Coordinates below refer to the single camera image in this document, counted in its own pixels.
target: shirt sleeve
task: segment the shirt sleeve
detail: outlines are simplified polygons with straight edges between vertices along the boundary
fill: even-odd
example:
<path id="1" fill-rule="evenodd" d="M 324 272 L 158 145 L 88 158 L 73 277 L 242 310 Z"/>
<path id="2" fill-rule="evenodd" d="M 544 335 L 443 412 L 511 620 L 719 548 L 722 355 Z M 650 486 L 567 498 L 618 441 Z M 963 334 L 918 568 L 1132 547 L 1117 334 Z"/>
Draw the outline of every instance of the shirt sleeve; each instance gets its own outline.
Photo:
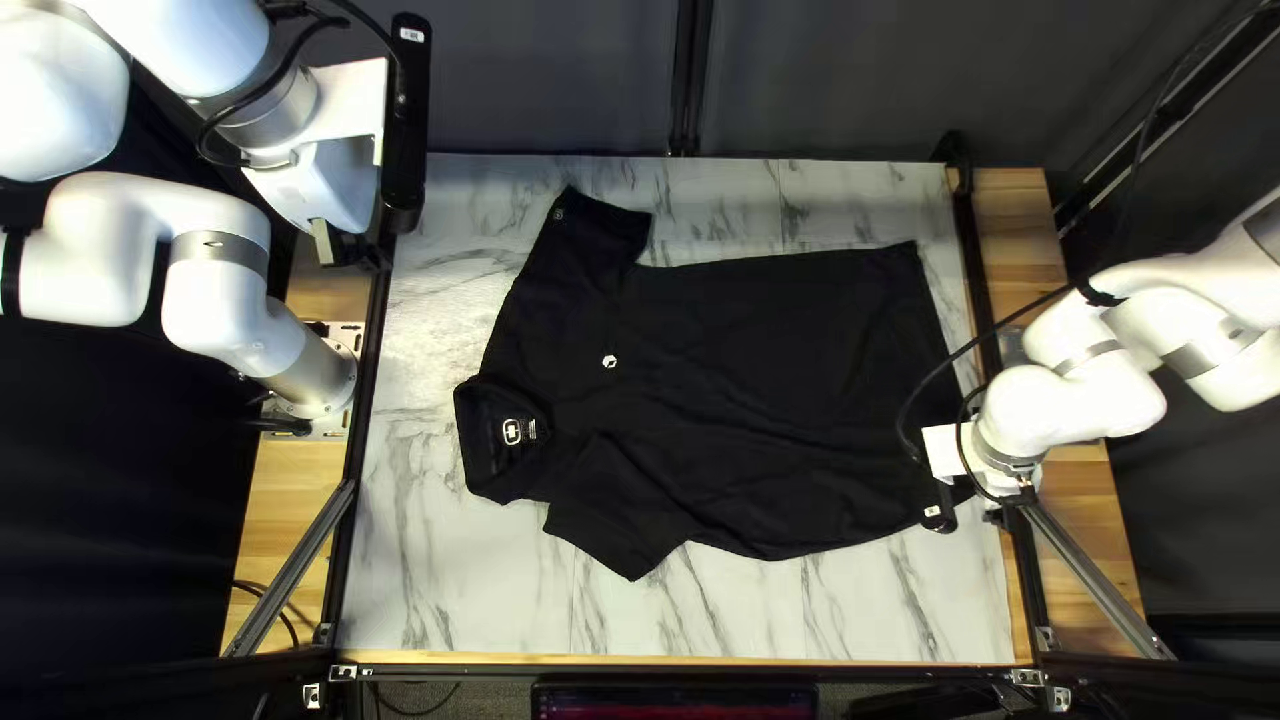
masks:
<path id="1" fill-rule="evenodd" d="M 543 532 L 637 580 L 689 539 L 691 518 L 616 442 L 594 436 L 562 478 Z"/>

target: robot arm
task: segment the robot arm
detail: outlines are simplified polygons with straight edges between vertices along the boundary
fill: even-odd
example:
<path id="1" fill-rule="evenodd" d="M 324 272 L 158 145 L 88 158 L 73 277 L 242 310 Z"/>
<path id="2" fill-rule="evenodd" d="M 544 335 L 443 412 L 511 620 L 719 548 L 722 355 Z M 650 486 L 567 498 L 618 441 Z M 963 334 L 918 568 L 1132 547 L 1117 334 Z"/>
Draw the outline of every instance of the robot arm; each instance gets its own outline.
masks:
<path id="1" fill-rule="evenodd" d="M 1165 398 L 1147 375 L 1160 364 L 1222 411 L 1280 396 L 1280 188 L 1199 252 L 1125 263 L 1089 282 L 1128 300 L 1097 307 L 1074 291 L 1052 305 L 1023 336 L 1033 364 L 996 375 L 977 420 L 961 427 L 974 474 L 996 495 L 1034 479 L 1051 447 L 1160 421 Z M 934 475 L 961 474 L 955 427 L 924 434 Z"/>
<path id="2" fill-rule="evenodd" d="M 270 225 L 210 190 L 116 173 L 54 188 L 44 227 L 0 233 L 0 313 L 122 327 L 146 307 L 156 242 L 170 242 L 161 323 L 183 350 L 215 357 L 319 418 L 355 389 L 356 365 L 266 296 Z"/>
<path id="3" fill-rule="evenodd" d="M 430 28 L 401 35 L 426 47 Z M 110 152 L 131 55 L 209 119 L 276 77 L 274 38 L 255 0 L 0 0 L 0 92 L 19 99 L 0 118 L 0 177 L 49 179 Z M 293 63 L 216 131 L 296 227 L 361 233 L 378 199 L 387 79 L 384 58 Z M 419 210 L 406 209 L 412 223 Z"/>

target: marble surface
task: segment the marble surface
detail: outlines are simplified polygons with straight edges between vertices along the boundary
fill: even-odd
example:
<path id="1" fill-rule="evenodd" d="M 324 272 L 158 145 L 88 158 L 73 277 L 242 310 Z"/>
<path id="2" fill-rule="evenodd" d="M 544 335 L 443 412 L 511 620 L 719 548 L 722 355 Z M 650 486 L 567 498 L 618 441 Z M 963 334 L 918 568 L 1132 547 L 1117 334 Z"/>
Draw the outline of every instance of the marble surface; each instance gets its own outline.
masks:
<path id="1" fill-rule="evenodd" d="M 547 536 L 545 506 L 467 492 L 451 393 L 567 183 L 655 215 L 641 263 L 920 243 L 947 343 L 969 337 L 938 165 L 433 155 L 399 240 L 356 541 L 347 648 L 1011 662 L 996 530 L 923 528 L 765 562 L 685 543 L 636 583 Z M 974 383 L 959 365 L 961 387 Z"/>

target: black polo shirt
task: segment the black polo shirt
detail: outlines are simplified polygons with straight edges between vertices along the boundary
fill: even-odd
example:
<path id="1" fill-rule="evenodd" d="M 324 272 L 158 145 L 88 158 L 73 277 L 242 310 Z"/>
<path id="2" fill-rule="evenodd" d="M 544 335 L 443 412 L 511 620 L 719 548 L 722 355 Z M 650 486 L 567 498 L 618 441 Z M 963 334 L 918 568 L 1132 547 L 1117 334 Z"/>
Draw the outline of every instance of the black polo shirt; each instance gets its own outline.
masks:
<path id="1" fill-rule="evenodd" d="M 685 541 L 780 560 L 920 521 L 893 418 L 946 350 L 915 245 L 649 268 L 649 224 L 553 204 L 454 391 L 471 492 L 549 502 L 545 532 L 631 580 Z M 959 401 L 945 373 L 911 425 Z"/>

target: logo patch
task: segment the logo patch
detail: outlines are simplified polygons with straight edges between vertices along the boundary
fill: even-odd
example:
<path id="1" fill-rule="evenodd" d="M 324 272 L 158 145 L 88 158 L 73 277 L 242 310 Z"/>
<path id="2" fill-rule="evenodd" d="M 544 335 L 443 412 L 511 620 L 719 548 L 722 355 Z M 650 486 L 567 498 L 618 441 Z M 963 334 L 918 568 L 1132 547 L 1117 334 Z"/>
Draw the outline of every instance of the logo patch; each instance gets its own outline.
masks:
<path id="1" fill-rule="evenodd" d="M 507 418 L 502 421 L 502 442 L 507 445 L 520 445 L 521 441 L 520 423 L 513 418 Z"/>

